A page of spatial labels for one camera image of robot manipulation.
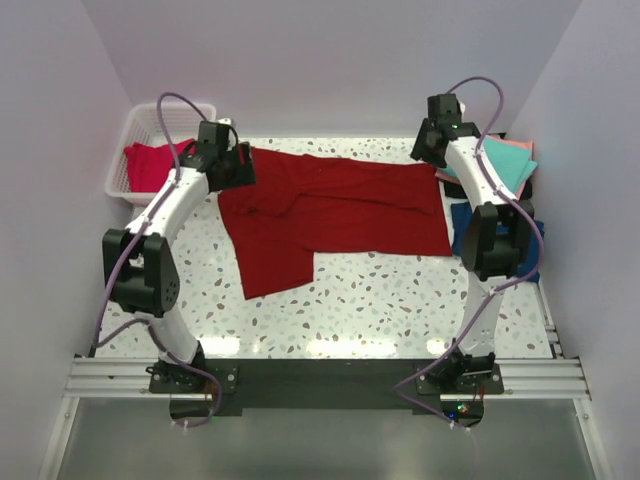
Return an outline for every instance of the plastic laundry basket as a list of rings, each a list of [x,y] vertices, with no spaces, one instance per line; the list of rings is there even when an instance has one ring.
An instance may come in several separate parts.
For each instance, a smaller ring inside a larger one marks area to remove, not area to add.
[[[196,105],[209,120],[215,120],[216,109],[213,105],[206,103],[196,103]],[[197,137],[201,118],[189,105],[181,102],[162,102],[162,112],[174,143]],[[152,147],[167,143],[160,130],[155,103],[138,105],[129,113],[105,184],[107,195],[124,198],[133,205],[146,206],[155,193],[132,193],[127,174],[127,157],[124,149],[136,142]]]

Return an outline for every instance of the dark red pants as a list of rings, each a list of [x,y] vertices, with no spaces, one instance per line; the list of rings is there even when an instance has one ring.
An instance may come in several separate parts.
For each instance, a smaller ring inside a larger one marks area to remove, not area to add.
[[[252,156],[258,183],[218,197],[247,299],[312,282],[314,252],[451,255],[427,164]]]

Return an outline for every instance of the gray wall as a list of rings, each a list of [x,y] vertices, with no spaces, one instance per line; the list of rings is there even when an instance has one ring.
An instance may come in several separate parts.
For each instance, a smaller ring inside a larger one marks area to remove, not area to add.
[[[506,129],[580,0],[83,0],[133,103],[176,89],[242,134],[414,135],[426,97],[490,75]],[[484,125],[484,85],[464,91]]]
[[[584,0],[511,128],[533,139],[544,280],[621,478],[640,472],[640,4]]]
[[[0,15],[0,478],[35,478],[102,291],[101,192],[129,100],[79,1]]]

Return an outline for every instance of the gray floor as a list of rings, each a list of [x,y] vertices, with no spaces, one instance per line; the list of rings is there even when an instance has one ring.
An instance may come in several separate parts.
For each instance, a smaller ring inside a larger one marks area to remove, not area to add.
[[[60,479],[592,479],[571,401],[494,401],[471,438],[400,411],[253,410],[183,435],[166,400],[83,400]]]

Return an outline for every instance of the terrazzo pattern surface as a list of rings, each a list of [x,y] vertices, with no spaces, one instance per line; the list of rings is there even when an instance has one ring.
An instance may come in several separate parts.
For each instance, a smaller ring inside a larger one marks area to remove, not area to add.
[[[289,153],[413,162],[412,139],[249,141]],[[444,208],[450,225],[449,200]],[[316,254],[312,284],[245,300],[215,195],[196,208],[172,251],[182,281],[178,304],[209,357],[433,358],[462,321],[467,272],[456,257]],[[496,331],[498,358],[551,358],[536,289],[526,283],[505,294]],[[110,304],[103,335],[129,318]],[[140,326],[96,352],[114,358],[156,355]]]

